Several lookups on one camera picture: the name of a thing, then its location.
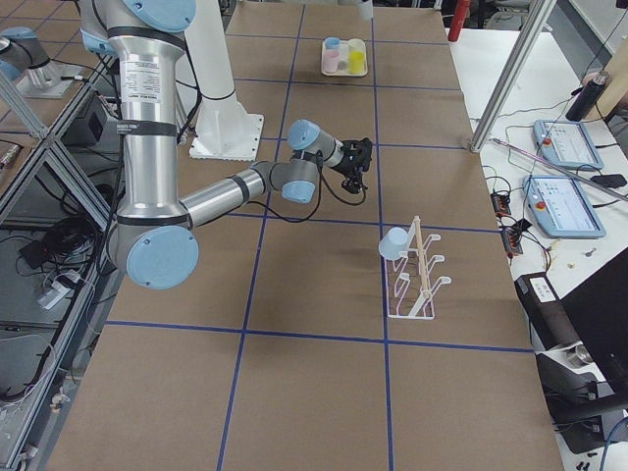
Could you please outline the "pink plastic cup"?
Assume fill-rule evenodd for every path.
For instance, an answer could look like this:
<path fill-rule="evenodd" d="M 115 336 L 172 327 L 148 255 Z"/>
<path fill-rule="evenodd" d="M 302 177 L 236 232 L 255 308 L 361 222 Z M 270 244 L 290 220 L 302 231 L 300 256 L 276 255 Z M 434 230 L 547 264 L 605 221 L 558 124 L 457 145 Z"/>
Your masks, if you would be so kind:
<path fill-rule="evenodd" d="M 331 76 L 338 71 L 340 51 L 338 49 L 325 49 L 322 52 L 321 71 L 326 76 Z"/>

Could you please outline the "yellow plastic cup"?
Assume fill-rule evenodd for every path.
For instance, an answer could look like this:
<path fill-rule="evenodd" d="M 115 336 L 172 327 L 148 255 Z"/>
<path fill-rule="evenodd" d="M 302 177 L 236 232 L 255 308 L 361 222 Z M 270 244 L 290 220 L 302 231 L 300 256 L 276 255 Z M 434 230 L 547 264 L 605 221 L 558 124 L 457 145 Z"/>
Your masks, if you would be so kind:
<path fill-rule="evenodd" d="M 365 72 L 365 54 L 360 50 L 348 53 L 347 70 L 350 75 L 362 76 Z"/>

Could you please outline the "near teach pendant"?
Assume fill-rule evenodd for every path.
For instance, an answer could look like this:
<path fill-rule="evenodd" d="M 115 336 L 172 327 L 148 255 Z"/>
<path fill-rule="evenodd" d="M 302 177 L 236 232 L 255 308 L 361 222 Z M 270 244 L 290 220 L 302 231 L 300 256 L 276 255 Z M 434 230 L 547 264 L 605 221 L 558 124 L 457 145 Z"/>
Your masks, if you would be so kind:
<path fill-rule="evenodd" d="M 530 175 L 522 185 L 526 204 L 547 237 L 597 239 L 606 236 L 593 205 L 573 179 Z"/>

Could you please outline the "light blue plastic cup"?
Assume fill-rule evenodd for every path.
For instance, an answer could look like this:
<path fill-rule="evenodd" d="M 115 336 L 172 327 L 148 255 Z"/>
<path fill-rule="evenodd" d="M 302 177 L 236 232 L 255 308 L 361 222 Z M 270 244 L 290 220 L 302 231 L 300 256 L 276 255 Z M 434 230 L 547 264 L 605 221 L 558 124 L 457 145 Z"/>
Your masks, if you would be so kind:
<path fill-rule="evenodd" d="M 404 228 L 393 227 L 382 237 L 378 245 L 380 255 L 389 261 L 398 260 L 408 243 L 408 232 Z"/>

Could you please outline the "pale green plastic cup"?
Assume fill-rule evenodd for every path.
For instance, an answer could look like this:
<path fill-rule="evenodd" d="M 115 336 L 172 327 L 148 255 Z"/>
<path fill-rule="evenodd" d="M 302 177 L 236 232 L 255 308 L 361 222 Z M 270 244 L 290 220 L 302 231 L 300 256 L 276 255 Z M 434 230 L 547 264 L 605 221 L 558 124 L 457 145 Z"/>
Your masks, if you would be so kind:
<path fill-rule="evenodd" d="M 347 44 L 350 51 L 364 52 L 366 50 L 365 42 L 359 38 L 351 38 L 347 41 Z"/>

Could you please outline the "cream plastic tray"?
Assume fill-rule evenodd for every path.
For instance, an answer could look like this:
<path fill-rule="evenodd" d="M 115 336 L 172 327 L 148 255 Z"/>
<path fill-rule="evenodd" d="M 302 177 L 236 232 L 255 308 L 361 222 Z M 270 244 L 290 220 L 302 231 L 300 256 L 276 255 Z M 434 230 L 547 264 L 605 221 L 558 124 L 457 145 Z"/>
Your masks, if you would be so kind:
<path fill-rule="evenodd" d="M 322 52 L 326 49 L 325 45 L 324 45 L 324 40 L 322 41 L 322 46 L 321 46 L 321 58 L 322 58 Z M 353 76 L 350 75 L 348 73 L 347 70 L 347 64 L 348 64 L 348 53 L 350 52 L 347 41 L 348 40 L 344 40 L 341 39 L 340 40 L 340 47 L 338 48 L 338 50 L 340 51 L 340 62 L 339 62 L 339 68 L 338 71 L 331 75 L 331 76 L 326 76 L 326 77 L 350 77 L 350 78 L 362 78 L 365 77 L 368 73 L 368 64 L 367 64 L 367 50 L 365 50 L 363 53 L 365 54 L 365 72 L 362 76 Z"/>

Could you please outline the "aluminium frame post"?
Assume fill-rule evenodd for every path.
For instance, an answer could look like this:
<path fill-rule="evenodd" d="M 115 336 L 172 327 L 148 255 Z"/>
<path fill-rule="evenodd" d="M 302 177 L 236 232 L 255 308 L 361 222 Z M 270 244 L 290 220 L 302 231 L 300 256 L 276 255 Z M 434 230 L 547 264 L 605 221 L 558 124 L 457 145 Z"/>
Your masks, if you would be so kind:
<path fill-rule="evenodd" d="M 556 0 L 534 1 L 531 3 L 527 21 L 518 37 L 497 80 L 496 87 L 476 127 L 469 148 L 479 153 L 487 142 L 497 118 L 525 65 Z"/>

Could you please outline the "teach pendant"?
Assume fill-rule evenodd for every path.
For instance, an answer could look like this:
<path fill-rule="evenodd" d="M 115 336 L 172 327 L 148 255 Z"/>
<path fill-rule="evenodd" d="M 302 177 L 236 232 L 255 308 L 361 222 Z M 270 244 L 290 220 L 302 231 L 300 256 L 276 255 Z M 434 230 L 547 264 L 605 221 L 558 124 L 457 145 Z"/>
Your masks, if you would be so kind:
<path fill-rule="evenodd" d="M 547 237 L 597 239 L 606 236 L 593 205 L 573 179 L 530 175 L 522 185 L 526 204 Z"/>
<path fill-rule="evenodd" d="M 537 120 L 534 136 L 541 155 L 568 170 L 597 171 L 604 163 L 585 125 L 571 121 Z"/>

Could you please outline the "black water bottle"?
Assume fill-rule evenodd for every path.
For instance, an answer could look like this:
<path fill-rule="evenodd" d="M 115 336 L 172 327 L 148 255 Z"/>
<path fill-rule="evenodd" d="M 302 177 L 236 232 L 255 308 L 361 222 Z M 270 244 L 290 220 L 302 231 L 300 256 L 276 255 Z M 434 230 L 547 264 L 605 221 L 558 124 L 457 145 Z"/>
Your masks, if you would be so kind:
<path fill-rule="evenodd" d="M 584 80 L 583 86 L 577 94 L 574 103 L 565 113 L 565 118 L 572 122 L 581 121 L 594 108 L 608 80 L 609 73 L 606 71 L 599 71 L 589 75 Z"/>

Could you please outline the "red bottle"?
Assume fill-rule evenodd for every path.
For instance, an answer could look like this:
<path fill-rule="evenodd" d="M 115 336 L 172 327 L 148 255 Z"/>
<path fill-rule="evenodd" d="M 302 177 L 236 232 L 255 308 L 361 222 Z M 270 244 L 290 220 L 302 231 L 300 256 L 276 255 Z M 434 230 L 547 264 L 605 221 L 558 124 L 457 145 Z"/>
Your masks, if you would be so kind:
<path fill-rule="evenodd" d="M 449 32 L 447 34 L 447 40 L 449 42 L 456 42 L 458 40 L 460 33 L 464 27 L 470 4 L 470 0 L 458 0 L 456 2 L 454 14 L 449 26 Z"/>

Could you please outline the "far teach pendant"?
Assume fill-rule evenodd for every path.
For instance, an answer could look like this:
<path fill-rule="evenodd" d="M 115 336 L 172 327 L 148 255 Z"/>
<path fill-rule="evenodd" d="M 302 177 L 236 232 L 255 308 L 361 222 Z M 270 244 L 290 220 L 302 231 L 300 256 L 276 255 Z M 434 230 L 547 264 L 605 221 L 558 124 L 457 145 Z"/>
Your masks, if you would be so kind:
<path fill-rule="evenodd" d="M 604 163 L 585 125 L 571 121 L 537 120 L 534 136 L 541 155 L 568 170 L 597 171 Z"/>

